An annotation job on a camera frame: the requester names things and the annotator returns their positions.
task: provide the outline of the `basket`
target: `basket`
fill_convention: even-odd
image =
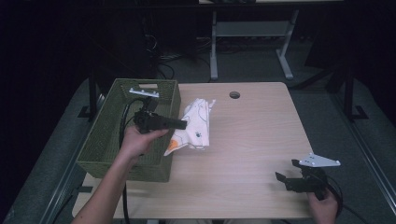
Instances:
[[[108,168],[119,153],[120,120],[125,105],[134,98],[145,97],[130,93],[135,91],[156,91],[160,98],[155,113],[172,119],[178,118],[180,109],[180,92],[175,80],[155,79],[116,79],[104,101],[92,129],[78,155],[77,163],[95,178],[105,176]],[[127,120],[142,107],[137,101],[130,107]],[[128,180],[167,182],[172,165],[172,154],[164,156],[173,130],[151,144],[148,154],[141,156],[138,163],[128,174]]]

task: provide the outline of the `dark background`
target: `dark background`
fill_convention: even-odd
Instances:
[[[154,25],[142,26],[142,14],[132,11],[98,14],[84,9],[101,3],[0,2],[0,220],[83,80],[94,74],[106,93],[115,77],[153,78],[158,55],[146,51],[143,34],[155,34],[160,44],[193,57],[194,38],[208,32],[204,28],[210,22],[207,13],[156,13]],[[302,10],[298,24],[312,20],[312,13]],[[307,65],[326,68],[340,59],[348,62],[355,77],[367,85],[395,124],[394,4],[385,0],[346,1],[315,18],[323,19],[323,23],[316,27],[298,25],[294,34],[316,39]]]

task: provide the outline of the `white cloth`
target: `white cloth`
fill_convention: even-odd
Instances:
[[[185,146],[197,149],[209,146],[209,112],[215,102],[196,99],[184,109],[182,120],[187,121],[186,130],[175,130],[164,156]]]

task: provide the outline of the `light wood table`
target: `light wood table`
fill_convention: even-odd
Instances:
[[[310,217],[305,193],[286,191],[275,176],[280,172],[301,177],[290,160],[312,152],[283,83],[179,84],[179,88],[180,111],[196,98],[217,100],[210,113],[210,147],[174,152],[168,183],[128,181],[130,218]],[[240,98],[232,99],[231,91],[238,91]],[[83,186],[95,190],[99,183],[87,175]],[[90,197],[78,195],[74,216]],[[114,218],[123,218],[122,200]]]

